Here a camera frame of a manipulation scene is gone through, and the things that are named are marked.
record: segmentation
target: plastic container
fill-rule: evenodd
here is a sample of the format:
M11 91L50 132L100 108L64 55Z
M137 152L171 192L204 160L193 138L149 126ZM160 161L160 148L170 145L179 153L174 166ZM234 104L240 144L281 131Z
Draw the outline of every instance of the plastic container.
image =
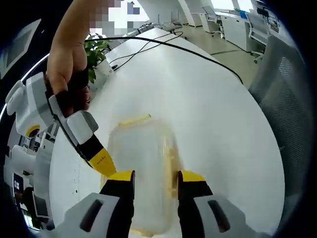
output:
M163 234L170 227L179 170L174 142L166 124L144 118L120 123L109 136L108 152L117 171L136 172L131 231L143 236Z

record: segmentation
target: white desk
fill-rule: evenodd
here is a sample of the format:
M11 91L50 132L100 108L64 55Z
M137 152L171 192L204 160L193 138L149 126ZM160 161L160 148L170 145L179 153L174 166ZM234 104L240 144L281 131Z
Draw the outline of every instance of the white desk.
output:
M165 31L152 29L140 37L153 39L164 34ZM108 53L107 60L135 53L145 43L129 40ZM212 58L182 38L170 43ZM159 46L136 55L116 71L89 111L99 125L96 136L105 147L110 132L120 121L148 113L164 120L175 134L184 169L202 174L211 190L238 206L256 231L272 233L277 228L284 202L279 149L258 104L225 68L190 53ZM100 191L100 178L59 130L50 179L56 225L72 205L90 192ZM174 216L173 229L165 237L181 237L176 210Z
M249 38L250 25L247 19L238 15L216 12L221 17L225 39L246 52L257 51L258 44Z

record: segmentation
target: office chair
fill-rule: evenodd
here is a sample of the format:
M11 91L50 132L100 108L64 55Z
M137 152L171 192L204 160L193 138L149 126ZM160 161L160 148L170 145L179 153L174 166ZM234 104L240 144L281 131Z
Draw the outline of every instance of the office chair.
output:
M246 16L250 25L249 38L254 39L262 45L266 46L267 39L270 35L266 21L263 19L262 16L250 14L248 12L246 12ZM262 52L251 51L251 55L253 54L259 55L254 60L254 63L257 63L258 60L262 59L264 55Z
M217 25L222 24L221 17L215 13L215 11L213 10L211 6L203 6L203 10L207 14L207 21L213 22ZM213 37L213 34L216 34L216 33L219 33L221 37L224 38L224 35L220 30L211 32L212 37Z
M307 69L297 50L270 36L249 92L266 116L281 153L285 200L280 227L302 196L313 149L316 122L308 82Z
M173 12L171 12L171 21L165 22L163 24L160 24L159 15L158 15L158 24L160 27L159 29L162 29L164 31L169 31L170 33L173 33L176 35L175 30L180 29L183 27L182 23L179 20L179 11L177 11L177 18L173 16Z

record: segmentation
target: desk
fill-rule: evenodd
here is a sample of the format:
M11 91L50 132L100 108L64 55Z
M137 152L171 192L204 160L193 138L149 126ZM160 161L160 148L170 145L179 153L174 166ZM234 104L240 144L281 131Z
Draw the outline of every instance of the desk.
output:
M140 37L153 39L164 34L155 28ZM145 43L128 40L108 53L107 60L135 53ZM213 59L180 37L170 43ZM96 136L105 147L110 132L121 121L145 114L164 120L175 134L184 169L203 175L211 190L238 206L256 231L272 234L276 230L284 202L279 149L260 107L225 68L159 46L136 55L116 71L89 111L99 125ZM89 193L100 191L101 176L76 154L61 130L53 149L50 175L56 225L63 221L67 209ZM173 212L175 228L169 237L181 237L176 210Z
M238 15L216 12L221 17L225 39L246 52L256 51L258 43L249 38L250 25Z

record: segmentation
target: wire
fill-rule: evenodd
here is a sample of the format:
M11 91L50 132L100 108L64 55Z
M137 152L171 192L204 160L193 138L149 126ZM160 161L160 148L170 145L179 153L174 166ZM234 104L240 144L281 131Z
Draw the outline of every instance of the wire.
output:
M177 46L177 45L173 45L173 44L170 44L170 43L167 43L167 42L161 42L161 41L157 41L157 40L152 40L152 39L147 39L147 38L143 38L143 37L131 37L131 36L127 36L127 37L108 37L108 38L99 38L99 39L91 39L91 40L86 40L85 42L89 42L89 41L104 41L104 40L129 40L129 39L134 39L134 40L142 40L142 41L150 41L150 42L154 42L154 43L158 43L158 44L161 44L161 45L165 45L165 46L170 46L170 47L173 47L173 48L177 48L177 49L180 49L180 50L183 50L183 51L186 51L186 52L189 52L189 53L192 53L196 56L199 56L203 59L206 59L208 61L211 61L215 64L218 64L224 68L226 68L227 70L229 70L230 72L232 72L234 75L237 76L237 78L240 80L240 82L243 84L240 76L235 72L233 71L232 69L230 69L229 67L213 60L213 59L210 59L206 56L203 56L197 52L194 52L194 51L191 51L189 49L186 49L186 48L183 48L183 47L180 47L180 46Z
M184 34L184 32L182 32L182 31L175 31L175 33L182 33L181 35ZM156 40L156 39L158 39L158 38L161 38L161 37L164 37L164 36L168 36L168 35L171 35L171 34L173 34L173 33L168 33L168 34L166 34L166 35L156 37L156 38L154 38L153 40ZM140 50L139 50L137 53L141 53L141 52L147 51L147 50L149 50L149 49L152 49L152 48L158 46L158 45L156 45L156 46L154 46L154 47L148 48L147 50L141 51L141 50L144 49L144 47L145 47L147 44L149 44L149 43L150 43L150 41L147 42L142 48L140 48ZM122 59L122 58L126 58L126 57L129 57L129 56L135 55L135 54L137 54L137 53L133 53L133 54L130 54L130 55L128 55L128 56L119 57L119 58L114 59L113 61L111 61L109 64L111 64L112 62L114 62L114 61L116 61L116 60L119 60L119 59Z
M212 53L212 54L210 54L210 55L211 55L211 56L215 56L215 55L220 55L220 54L230 53L230 52L237 52L237 51L242 51L242 50L220 51L220 52Z
M167 41L171 41L171 40L173 40L173 39L176 39L177 37L180 37L181 35L183 35L184 33L183 32L180 32L181 34L179 35L179 36L176 36L176 37L174 37L174 38L172 38L172 39L169 39L169 40L167 40ZM142 48L140 48L139 49L139 51L137 52L137 53L134 53L134 54L131 54L131 55L129 55L129 56L131 56L131 58L129 58L126 62L124 62L122 65L120 65L118 68L115 68L113 71L117 71L118 69L120 69L122 66L124 66L126 63L128 63L134 56L136 56L138 53L141 53L141 52L144 52L144 51L147 51L147 50L150 50L150 49L153 49L153 48L155 48L155 47L157 47L157 46L159 46L159 45L161 45L161 44L158 44L158 45L156 45L156 46L153 46L153 47L151 47L151 48L148 48L148 49L146 49L146 50L144 50L144 51L141 51L142 49L144 49L144 47L147 45L147 44L149 44L150 43L150 41L149 42L147 42ZM123 57L120 57L120 58L117 58L117 59L114 59L113 61L111 61L111 62L114 62L115 60L118 60L118 59L121 59L121 58L125 58L125 57L129 57L129 56L123 56Z

